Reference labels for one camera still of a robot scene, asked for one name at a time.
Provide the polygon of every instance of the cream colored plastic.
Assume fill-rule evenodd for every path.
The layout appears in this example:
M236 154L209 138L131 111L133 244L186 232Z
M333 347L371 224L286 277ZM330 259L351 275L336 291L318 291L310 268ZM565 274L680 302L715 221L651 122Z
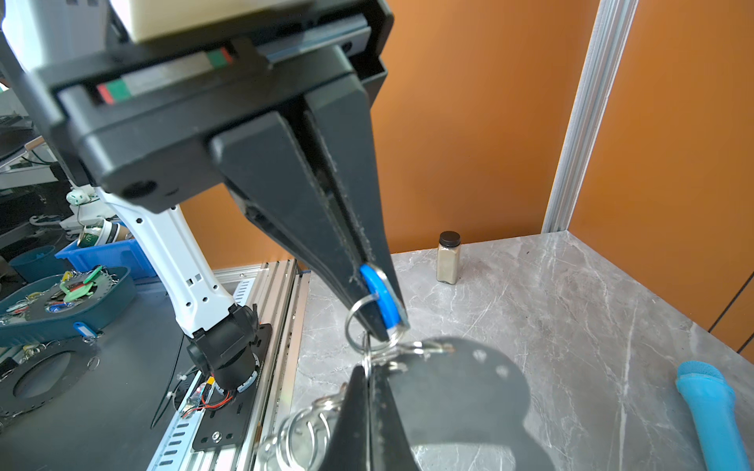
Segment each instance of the cream colored plastic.
M307 0L110 0L133 42Z

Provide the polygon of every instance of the teal tray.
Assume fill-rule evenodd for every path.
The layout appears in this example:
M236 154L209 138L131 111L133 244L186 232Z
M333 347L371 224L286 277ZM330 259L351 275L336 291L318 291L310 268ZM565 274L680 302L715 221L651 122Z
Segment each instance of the teal tray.
M53 319L30 320L22 323L0 326L0 347L15 347L17 345L43 344L53 340L63 340L79 336L73 328L73 323L80 322L91 327L95 332L103 329L115 318L121 315L126 306L136 296L136 285L130 275L131 270L126 267L108 268L107 271L118 278L118 284L100 299L96 304L72 313L67 317ZM46 291L60 283L60 275L42 278L19 289L12 295L0 301L0 315L13 304L26 298L35 291Z

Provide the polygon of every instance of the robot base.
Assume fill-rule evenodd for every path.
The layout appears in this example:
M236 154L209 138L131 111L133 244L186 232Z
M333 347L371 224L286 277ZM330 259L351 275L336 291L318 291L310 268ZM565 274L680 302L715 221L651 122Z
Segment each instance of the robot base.
M265 365L265 357L272 336L272 326L262 324L256 333L256 339L250 348L259 358L260 371L256 372L257 377L263 368L271 368L272 365ZM243 392L238 393L229 404L224 407L204 414L199 425L199 430L194 437L194 451L203 451L211 448L219 448L226 445L241 446L246 438L251 419L251 411L256 401L256 390L259 386L258 381L254 381Z

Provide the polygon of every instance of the gray marble surface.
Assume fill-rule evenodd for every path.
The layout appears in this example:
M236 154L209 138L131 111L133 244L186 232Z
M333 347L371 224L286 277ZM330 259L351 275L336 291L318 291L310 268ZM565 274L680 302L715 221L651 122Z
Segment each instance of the gray marble surface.
M705 469L674 379L681 362L717 366L737 394L754 457L754 365L594 252L560 232L463 245L461 279L435 280L435 250L393 256L407 338L471 338L508 355L532 391L524 425L556 469ZM360 360L347 310L311 278L293 410L334 393ZM424 471L514 469L491 446L414 448Z

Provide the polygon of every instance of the black lid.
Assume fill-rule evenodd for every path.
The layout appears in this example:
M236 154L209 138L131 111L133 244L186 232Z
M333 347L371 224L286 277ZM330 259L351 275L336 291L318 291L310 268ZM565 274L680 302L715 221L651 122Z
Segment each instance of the black lid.
M452 249L461 245L461 235L458 232L445 231L440 234L440 245Z

